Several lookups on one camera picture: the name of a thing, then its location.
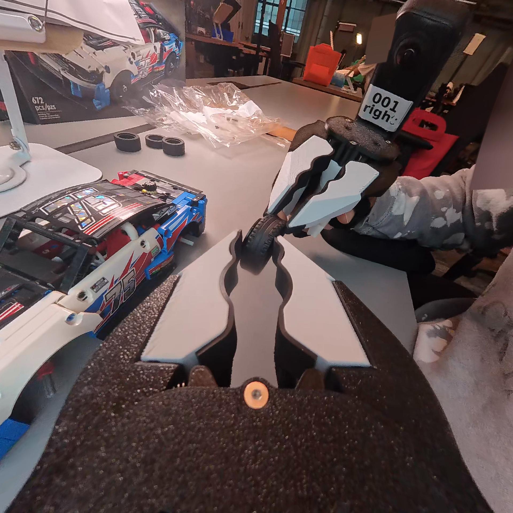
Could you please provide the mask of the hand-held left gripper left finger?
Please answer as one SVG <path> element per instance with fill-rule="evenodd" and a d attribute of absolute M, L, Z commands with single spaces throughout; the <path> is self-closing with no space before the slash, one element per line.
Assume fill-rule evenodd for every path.
<path fill-rule="evenodd" d="M 234 305 L 242 231 L 234 230 L 178 274 L 141 361 L 183 366 L 232 366 Z"/>

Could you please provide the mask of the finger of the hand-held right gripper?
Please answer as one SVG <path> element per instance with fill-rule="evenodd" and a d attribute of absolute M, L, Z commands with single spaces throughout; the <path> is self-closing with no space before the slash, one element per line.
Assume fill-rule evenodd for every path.
<path fill-rule="evenodd" d="M 288 229 L 320 227 L 338 215 L 354 209 L 364 190 L 379 176 L 369 164 L 351 161 L 344 175 L 325 183 L 321 192 L 311 196 L 288 221 Z"/>
<path fill-rule="evenodd" d="M 289 151 L 274 181 L 266 213 L 276 215 L 283 211 L 295 192 L 308 184 L 314 162 L 319 158 L 330 161 L 333 151 L 326 139 L 316 135 Z"/>

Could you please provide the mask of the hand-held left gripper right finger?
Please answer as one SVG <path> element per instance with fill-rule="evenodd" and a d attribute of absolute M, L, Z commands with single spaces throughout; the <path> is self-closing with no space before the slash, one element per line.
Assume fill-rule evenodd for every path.
<path fill-rule="evenodd" d="M 335 279 L 283 236 L 274 241 L 279 332 L 318 370 L 370 367 L 336 290 Z"/>

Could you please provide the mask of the black toy car tire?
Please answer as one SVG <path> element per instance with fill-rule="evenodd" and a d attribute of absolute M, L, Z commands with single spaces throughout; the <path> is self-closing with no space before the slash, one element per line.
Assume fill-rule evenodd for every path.
<path fill-rule="evenodd" d="M 285 227 L 286 221 L 277 215 L 257 220 L 243 240 L 240 266 L 253 275 L 260 274 L 272 256 L 275 238 Z"/>

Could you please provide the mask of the person's right forearm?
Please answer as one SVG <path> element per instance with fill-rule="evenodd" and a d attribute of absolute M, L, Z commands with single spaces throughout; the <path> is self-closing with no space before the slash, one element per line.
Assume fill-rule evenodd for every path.
<path fill-rule="evenodd" d="M 474 167 L 421 180 L 400 176 L 353 230 L 430 249 L 512 247 L 512 189 L 471 190 Z"/>

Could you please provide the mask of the person's right hand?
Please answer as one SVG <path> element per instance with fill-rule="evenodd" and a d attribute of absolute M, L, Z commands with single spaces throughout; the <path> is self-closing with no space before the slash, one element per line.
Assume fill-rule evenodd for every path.
<path fill-rule="evenodd" d="M 325 229 L 350 230 L 361 222 L 360 216 L 356 209 L 352 209 L 347 213 L 332 218 Z"/>

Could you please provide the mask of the orange plastic bin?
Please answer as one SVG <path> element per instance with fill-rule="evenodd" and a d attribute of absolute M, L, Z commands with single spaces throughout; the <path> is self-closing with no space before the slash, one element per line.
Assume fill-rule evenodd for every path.
<path fill-rule="evenodd" d="M 337 70 L 342 54 L 329 44 L 311 46 L 303 73 L 303 80 L 313 84 L 328 86 Z"/>

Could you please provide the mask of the red plastic carrier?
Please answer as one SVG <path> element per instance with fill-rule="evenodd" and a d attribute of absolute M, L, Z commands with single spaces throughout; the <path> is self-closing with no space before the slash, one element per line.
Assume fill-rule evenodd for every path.
<path fill-rule="evenodd" d="M 395 138 L 401 150 L 401 175 L 416 179 L 431 175 L 457 139 L 446 133 L 443 117 L 415 108 Z"/>

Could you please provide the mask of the clear plastic bags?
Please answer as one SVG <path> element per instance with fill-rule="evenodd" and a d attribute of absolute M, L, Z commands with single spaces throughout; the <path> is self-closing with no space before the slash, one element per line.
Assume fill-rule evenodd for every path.
<path fill-rule="evenodd" d="M 214 148 L 230 147 L 284 126 L 266 115 L 232 83 L 170 87 L 157 84 L 131 94 L 122 103 L 157 128 L 200 135 Z"/>

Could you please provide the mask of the toy brick race car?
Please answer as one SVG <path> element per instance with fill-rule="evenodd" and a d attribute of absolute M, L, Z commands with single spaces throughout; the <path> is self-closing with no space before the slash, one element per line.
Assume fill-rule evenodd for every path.
<path fill-rule="evenodd" d="M 105 331 L 174 247 L 205 229 L 207 197 L 145 171 L 72 186 L 7 216 L 1 228 L 1 458 L 34 414 L 24 388 L 73 339 Z"/>

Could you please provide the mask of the person's grey patterned sweatshirt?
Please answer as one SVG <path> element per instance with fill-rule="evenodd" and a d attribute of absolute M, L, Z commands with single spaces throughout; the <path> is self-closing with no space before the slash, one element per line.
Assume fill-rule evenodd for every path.
<path fill-rule="evenodd" d="M 443 407 L 463 459 L 494 512 L 512 512 L 512 268 L 484 292 L 416 311 L 414 359 Z"/>

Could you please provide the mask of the black rimless toy tire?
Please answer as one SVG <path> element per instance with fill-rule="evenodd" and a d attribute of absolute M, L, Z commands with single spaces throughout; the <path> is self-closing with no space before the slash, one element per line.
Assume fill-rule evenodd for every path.
<path fill-rule="evenodd" d="M 117 132 L 113 134 L 117 150 L 127 153 L 141 151 L 142 143 L 138 134 L 132 132 Z"/>

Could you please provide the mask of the toy car box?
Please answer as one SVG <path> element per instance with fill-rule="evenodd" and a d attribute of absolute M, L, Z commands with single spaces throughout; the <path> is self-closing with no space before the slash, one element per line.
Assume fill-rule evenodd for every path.
<path fill-rule="evenodd" d="M 24 122 L 47 125 L 129 116 L 122 103 L 161 80 L 185 82 L 184 1 L 129 1 L 143 42 L 83 31 L 67 53 L 5 51 Z"/>

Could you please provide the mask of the white book stand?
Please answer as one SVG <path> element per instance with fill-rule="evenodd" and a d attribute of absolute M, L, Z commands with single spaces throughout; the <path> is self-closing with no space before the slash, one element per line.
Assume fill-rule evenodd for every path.
<path fill-rule="evenodd" d="M 28 142 L 5 51 L 64 53 L 78 48 L 82 30 L 1 7 L 1 94 L 11 140 L 1 146 L 1 219 L 43 196 L 102 178 L 102 172 L 54 148 Z"/>

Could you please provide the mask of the open instruction booklet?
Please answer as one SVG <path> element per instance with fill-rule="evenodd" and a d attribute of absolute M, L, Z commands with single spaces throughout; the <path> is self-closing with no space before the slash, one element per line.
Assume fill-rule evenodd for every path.
<path fill-rule="evenodd" d="M 129 1 L 1 1 L 2 9 L 75 27 L 116 42 L 139 44 L 143 37 Z"/>

